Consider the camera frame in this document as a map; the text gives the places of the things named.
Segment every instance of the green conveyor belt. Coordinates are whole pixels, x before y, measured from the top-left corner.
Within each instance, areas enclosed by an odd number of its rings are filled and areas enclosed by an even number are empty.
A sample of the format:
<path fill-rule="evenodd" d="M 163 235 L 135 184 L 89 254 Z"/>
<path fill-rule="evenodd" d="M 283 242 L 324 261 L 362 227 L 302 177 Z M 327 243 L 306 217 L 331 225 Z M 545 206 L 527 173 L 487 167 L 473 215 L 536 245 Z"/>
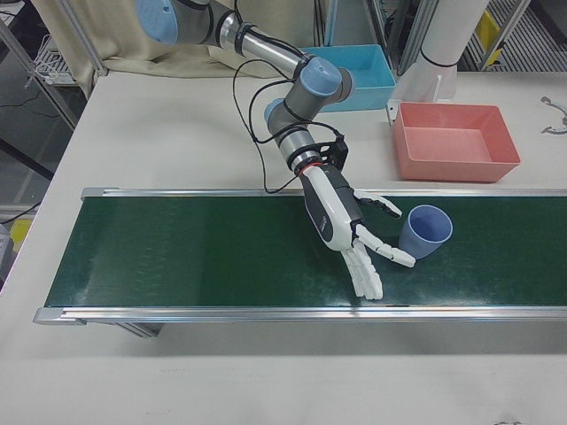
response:
<path fill-rule="evenodd" d="M 454 234 L 413 269 L 373 254 L 380 301 L 354 295 L 302 197 L 87 197 L 45 306 L 567 305 L 567 197 L 390 199 Z M 403 219 L 363 212 L 397 244 Z"/>

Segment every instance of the table surface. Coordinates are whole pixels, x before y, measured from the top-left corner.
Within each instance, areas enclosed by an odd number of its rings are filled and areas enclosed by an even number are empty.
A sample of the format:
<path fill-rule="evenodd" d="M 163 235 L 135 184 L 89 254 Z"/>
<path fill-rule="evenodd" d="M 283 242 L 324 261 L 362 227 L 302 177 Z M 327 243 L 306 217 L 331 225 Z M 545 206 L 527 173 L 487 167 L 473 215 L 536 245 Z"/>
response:
<path fill-rule="evenodd" d="M 243 79 L 238 94 L 249 98 L 262 82 Z M 542 96 L 565 102 L 567 75 L 459 75 L 455 102 L 500 106 L 523 160 L 490 185 L 402 181 L 384 111 L 321 118 L 346 134 L 345 176 L 356 188 L 563 189 L 567 140 L 540 133 L 561 119 Z M 270 185 L 286 181 L 277 149 L 263 149 Z M 144 341 L 103 325 L 31 322 L 84 187 L 257 189 L 260 179 L 230 80 L 101 78 L 0 293 L 6 420 L 561 423 L 565 323 L 168 325 Z"/>

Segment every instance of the blue cup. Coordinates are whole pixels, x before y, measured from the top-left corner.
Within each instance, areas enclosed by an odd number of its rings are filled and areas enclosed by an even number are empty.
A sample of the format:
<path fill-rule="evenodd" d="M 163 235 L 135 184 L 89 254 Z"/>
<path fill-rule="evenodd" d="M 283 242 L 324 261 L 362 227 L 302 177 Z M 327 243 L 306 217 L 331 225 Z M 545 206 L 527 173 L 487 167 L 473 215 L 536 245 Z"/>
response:
<path fill-rule="evenodd" d="M 411 210 L 401 230 L 398 246 L 415 259 L 437 250 L 453 234 L 449 216 L 433 205 L 419 205 Z"/>

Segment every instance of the blue bin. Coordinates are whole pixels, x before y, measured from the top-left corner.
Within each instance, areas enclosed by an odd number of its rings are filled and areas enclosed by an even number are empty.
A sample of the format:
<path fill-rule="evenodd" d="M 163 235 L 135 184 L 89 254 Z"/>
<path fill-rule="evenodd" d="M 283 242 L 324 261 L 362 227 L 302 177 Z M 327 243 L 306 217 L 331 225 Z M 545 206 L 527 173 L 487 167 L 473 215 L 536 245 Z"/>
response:
<path fill-rule="evenodd" d="M 353 93 L 347 100 L 325 106 L 323 112 L 384 109 L 392 95 L 393 79 L 382 48 L 377 44 L 362 46 L 310 47 L 302 49 L 327 59 L 334 66 L 348 69 L 353 76 Z"/>

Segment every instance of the metal frame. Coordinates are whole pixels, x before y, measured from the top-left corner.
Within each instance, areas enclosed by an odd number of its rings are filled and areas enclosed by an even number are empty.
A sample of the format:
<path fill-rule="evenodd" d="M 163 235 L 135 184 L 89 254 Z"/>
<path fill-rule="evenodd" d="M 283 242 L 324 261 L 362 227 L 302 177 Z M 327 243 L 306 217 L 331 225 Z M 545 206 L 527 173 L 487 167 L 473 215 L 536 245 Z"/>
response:
<path fill-rule="evenodd" d="M 385 196 L 567 197 L 567 189 L 389 189 L 371 190 Z M 300 189 L 279 197 L 301 196 Z M 86 188 L 85 197 L 272 197 L 263 190 L 184 190 Z M 164 323 L 234 321 L 564 321 L 567 306 L 412 306 L 362 307 L 43 307 L 34 322 L 43 325 L 105 323 L 137 336 L 154 337 Z"/>
<path fill-rule="evenodd" d="M 48 98 L 55 110 L 61 116 L 63 121 L 72 129 L 77 126 L 77 117 L 67 105 L 65 99 L 57 92 L 57 89 L 47 84 L 36 72 L 35 64 L 31 57 L 28 56 L 18 39 L 12 34 L 12 31 L 0 22 L 0 40 L 2 40 L 8 49 L 16 55 L 16 58 L 26 70 L 30 78 L 33 78 L 42 93 Z"/>
<path fill-rule="evenodd" d="M 419 50 L 422 48 L 423 40 L 431 24 L 433 14 L 437 9 L 439 0 L 422 0 L 417 6 L 416 20 L 409 31 L 406 48 L 401 55 L 398 65 L 398 75 L 403 75 L 408 68 L 417 60 Z"/>
<path fill-rule="evenodd" d="M 82 43 L 85 51 L 87 52 L 87 56 L 89 56 L 90 63 L 94 66 L 95 70 L 97 71 L 99 76 L 106 76 L 108 75 L 108 68 L 103 63 L 103 60 L 98 55 L 97 48 L 89 39 L 87 34 L 84 32 L 81 26 L 81 22 L 77 18 L 73 11 L 73 7 L 67 0 L 58 0 L 61 9 L 65 12 L 65 15 L 69 19 L 69 23 L 73 28 L 74 33 L 77 35 L 77 38 Z"/>
<path fill-rule="evenodd" d="M 485 71 L 485 69 L 488 67 L 488 61 L 490 60 L 490 57 L 494 54 L 496 50 L 498 50 L 501 47 L 501 45 L 506 41 L 506 39 L 508 39 L 510 34 L 512 34 L 512 31 L 514 31 L 514 28 L 516 27 L 517 23 L 524 15 L 524 12 L 530 5 L 530 2 L 531 0 L 516 1 L 516 5 L 512 9 L 508 17 L 506 18 L 506 21 L 502 25 L 502 28 L 498 33 L 498 36 L 494 39 L 493 43 L 486 51 L 485 55 L 480 61 L 480 64 L 478 64 L 479 71 Z"/>

